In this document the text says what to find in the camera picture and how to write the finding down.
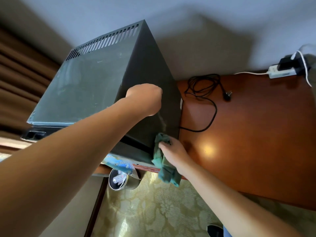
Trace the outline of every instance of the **green cloth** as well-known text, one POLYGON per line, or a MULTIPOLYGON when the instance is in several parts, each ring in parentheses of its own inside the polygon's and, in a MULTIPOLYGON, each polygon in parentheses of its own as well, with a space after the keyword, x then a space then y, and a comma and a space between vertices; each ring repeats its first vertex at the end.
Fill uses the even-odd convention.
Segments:
POLYGON ((165 158, 163 152, 158 147, 159 142, 165 142, 171 145, 168 135, 159 133, 155 138, 154 159, 151 161, 157 168, 160 169, 158 173, 159 179, 165 183, 172 183, 176 187, 179 187, 181 175, 178 173, 176 167, 169 163, 165 158))

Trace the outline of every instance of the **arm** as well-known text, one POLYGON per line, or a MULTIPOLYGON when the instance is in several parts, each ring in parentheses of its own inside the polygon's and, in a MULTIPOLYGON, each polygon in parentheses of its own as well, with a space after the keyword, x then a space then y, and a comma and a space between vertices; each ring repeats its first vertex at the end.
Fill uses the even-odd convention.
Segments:
POLYGON ((161 95, 157 86, 134 86, 107 109, 2 161, 1 235, 40 235, 116 143, 137 122, 159 111, 161 95))
POLYGON ((177 139, 171 138, 171 144, 161 142, 159 147, 168 161, 191 182, 233 237, 301 236, 294 228, 196 164, 177 139))

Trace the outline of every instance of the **hand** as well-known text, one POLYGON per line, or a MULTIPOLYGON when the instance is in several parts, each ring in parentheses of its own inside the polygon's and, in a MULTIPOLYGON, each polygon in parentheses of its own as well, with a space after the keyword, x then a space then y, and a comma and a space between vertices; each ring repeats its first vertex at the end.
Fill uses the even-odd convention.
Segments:
POLYGON ((184 175, 187 166, 194 165, 195 162, 188 155, 180 141, 170 136, 171 145, 160 142, 159 148, 167 160, 177 168, 177 171, 184 175))
POLYGON ((153 84, 136 85, 127 90, 126 97, 145 116, 153 116, 161 108, 162 89, 153 84))

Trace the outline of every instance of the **trash can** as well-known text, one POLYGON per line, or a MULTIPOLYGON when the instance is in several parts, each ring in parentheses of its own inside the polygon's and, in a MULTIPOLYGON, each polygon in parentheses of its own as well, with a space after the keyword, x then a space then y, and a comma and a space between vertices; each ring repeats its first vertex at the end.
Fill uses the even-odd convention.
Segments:
POLYGON ((109 176, 109 186, 112 190, 119 191, 121 189, 133 190, 140 183, 140 179, 136 179, 124 172, 113 169, 109 176))

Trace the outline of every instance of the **person's left arm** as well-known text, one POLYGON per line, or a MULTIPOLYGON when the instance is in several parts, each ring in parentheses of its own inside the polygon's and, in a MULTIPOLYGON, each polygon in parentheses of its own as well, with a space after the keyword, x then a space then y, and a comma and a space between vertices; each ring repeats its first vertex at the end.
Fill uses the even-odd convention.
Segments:
POLYGON ((161 95, 155 85, 134 86, 107 109, 2 161, 1 235, 40 235, 116 143, 137 122, 159 111, 161 95))

